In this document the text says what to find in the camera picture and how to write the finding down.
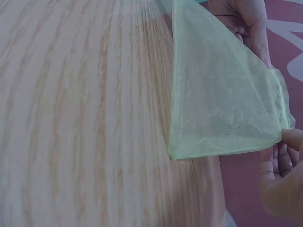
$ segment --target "white pattern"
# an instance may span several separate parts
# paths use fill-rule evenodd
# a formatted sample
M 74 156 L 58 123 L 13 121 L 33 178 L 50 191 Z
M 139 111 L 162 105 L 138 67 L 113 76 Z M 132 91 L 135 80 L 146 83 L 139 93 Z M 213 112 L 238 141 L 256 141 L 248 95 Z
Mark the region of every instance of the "white pattern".
M 303 24 L 279 20 L 268 20 L 268 29 L 281 36 L 303 51 L 303 40 L 292 32 L 303 33 Z M 303 82 L 303 53 L 291 60 L 287 65 L 289 74 Z

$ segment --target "wood grain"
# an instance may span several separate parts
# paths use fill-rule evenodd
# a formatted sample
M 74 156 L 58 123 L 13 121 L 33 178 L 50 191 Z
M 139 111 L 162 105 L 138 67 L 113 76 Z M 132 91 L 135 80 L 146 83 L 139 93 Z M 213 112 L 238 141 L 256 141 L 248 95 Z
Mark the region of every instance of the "wood grain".
M 166 154 L 155 0 L 0 0 L 0 226 L 218 227 L 217 157 Z

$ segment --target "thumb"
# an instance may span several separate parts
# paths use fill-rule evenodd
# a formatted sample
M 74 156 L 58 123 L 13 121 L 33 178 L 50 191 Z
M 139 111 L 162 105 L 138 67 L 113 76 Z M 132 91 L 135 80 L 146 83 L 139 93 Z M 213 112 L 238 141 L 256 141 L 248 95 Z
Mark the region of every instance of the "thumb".
M 271 61 L 268 50 L 266 33 L 266 21 L 258 21 L 250 27 L 251 50 L 257 55 L 268 68 L 271 68 Z

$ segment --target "finger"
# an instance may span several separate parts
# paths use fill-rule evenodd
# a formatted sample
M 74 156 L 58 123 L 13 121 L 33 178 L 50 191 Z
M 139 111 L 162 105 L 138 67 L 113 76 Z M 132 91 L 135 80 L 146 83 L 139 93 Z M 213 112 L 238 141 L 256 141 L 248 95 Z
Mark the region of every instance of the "finger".
M 235 33 L 235 36 L 237 37 L 237 39 L 239 39 L 241 42 L 243 42 L 243 38 L 239 33 Z
M 303 131 L 299 129 L 282 130 L 283 142 L 296 151 L 303 152 Z
M 277 145 L 277 149 L 278 149 L 278 166 L 279 166 L 279 173 L 281 175 L 281 177 L 286 176 L 290 171 L 290 158 L 288 156 L 287 153 L 287 146 L 285 143 L 278 143 Z
M 251 50 L 271 68 L 266 34 L 267 15 L 264 0 L 239 1 L 237 5 L 250 28 Z
M 255 23 L 250 27 L 251 50 L 257 55 L 268 68 L 271 68 L 271 61 L 268 50 L 266 24 Z
M 287 153 L 292 161 L 293 167 L 300 162 L 299 152 L 287 146 Z
M 277 145 L 273 145 L 273 170 L 275 178 L 281 178 L 279 171 L 279 162 L 278 162 L 278 147 Z
M 268 187 L 271 181 L 275 179 L 273 169 L 273 147 L 267 148 L 261 151 L 260 156 L 260 185 L 265 189 Z

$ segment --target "translucent pouch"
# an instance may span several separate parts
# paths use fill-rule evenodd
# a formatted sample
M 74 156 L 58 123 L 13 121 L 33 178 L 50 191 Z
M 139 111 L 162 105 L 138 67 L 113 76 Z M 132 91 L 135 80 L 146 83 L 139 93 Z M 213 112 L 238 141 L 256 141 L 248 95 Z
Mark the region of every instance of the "translucent pouch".
M 268 148 L 294 127 L 280 71 L 268 69 L 194 0 L 173 1 L 172 159 Z

